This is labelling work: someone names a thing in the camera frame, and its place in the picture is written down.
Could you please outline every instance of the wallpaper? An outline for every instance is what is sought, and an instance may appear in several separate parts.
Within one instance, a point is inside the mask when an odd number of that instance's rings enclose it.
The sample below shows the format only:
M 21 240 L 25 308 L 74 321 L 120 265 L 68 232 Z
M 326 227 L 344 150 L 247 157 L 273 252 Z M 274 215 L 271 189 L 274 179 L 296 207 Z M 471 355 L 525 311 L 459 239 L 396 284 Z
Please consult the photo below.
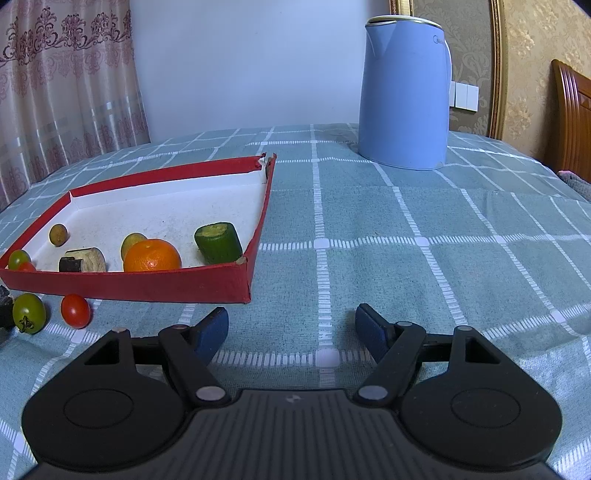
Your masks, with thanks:
M 477 85 L 477 112 L 450 109 L 450 130 L 486 135 L 490 117 L 492 31 L 490 0 L 414 0 L 414 15 L 443 28 L 452 53 L 452 80 Z
M 557 115 L 550 62 L 591 77 L 591 18 L 573 0 L 505 0 L 509 83 L 503 140 L 539 160 Z

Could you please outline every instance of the plaid tablecloth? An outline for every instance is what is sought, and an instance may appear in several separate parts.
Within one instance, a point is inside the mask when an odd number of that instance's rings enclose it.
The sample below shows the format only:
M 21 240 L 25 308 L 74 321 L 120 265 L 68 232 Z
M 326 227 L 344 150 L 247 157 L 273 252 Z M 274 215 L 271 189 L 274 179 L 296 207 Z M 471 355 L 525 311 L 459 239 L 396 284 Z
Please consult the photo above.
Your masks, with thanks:
M 372 360 L 356 338 L 361 302 L 431 333 L 470 324 L 559 402 L 549 464 L 591 476 L 591 205 L 550 170 L 500 141 L 450 133 L 447 165 L 408 171 L 356 153 L 356 126 L 204 132 L 63 168 L 0 214 L 0 251 L 68 189 L 214 158 L 278 154 L 256 260 L 253 301 L 226 305 L 230 332 L 210 368 L 241 387 L 357 385 Z M 20 431 L 30 395 L 115 326 L 135 336 L 194 325 L 213 305 L 93 300 L 72 330 L 60 297 L 37 335 L 0 346 L 0 480 L 34 459 Z M 423 378 L 441 372 L 432 365 Z M 144 373 L 161 378 L 157 368 Z

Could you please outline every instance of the light switch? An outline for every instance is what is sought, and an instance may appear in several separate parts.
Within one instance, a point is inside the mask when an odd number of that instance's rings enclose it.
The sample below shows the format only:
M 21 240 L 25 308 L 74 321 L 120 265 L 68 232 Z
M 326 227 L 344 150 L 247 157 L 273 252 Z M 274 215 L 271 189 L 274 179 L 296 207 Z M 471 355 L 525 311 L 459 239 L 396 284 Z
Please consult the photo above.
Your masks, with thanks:
M 467 98 L 466 98 L 466 109 L 472 110 L 473 112 L 478 111 L 478 87 L 475 85 L 466 85 L 467 87 Z
M 449 106 L 456 106 L 456 82 L 449 84 Z
M 456 107 L 466 109 L 468 104 L 468 85 L 456 82 Z

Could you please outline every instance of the wooden furniture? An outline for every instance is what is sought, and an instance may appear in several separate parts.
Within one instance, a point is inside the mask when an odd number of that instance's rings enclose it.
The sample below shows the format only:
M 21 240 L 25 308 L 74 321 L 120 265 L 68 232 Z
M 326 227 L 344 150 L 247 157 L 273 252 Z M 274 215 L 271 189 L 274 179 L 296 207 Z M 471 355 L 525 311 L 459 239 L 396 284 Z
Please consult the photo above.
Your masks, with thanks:
M 552 60 L 558 115 L 544 163 L 555 172 L 570 170 L 591 182 L 591 80 L 566 63 Z

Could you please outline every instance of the red cherry tomato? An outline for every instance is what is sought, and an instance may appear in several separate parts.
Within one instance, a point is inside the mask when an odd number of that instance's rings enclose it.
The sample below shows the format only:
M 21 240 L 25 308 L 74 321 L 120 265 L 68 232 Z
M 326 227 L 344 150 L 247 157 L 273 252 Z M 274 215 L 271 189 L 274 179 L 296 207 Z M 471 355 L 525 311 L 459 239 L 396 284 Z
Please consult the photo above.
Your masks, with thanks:
M 80 295 L 70 293 L 61 301 L 61 316 L 72 328 L 84 328 L 90 322 L 90 306 Z
M 23 262 L 18 266 L 18 269 L 21 272 L 36 272 L 37 269 L 33 266 L 31 262 Z

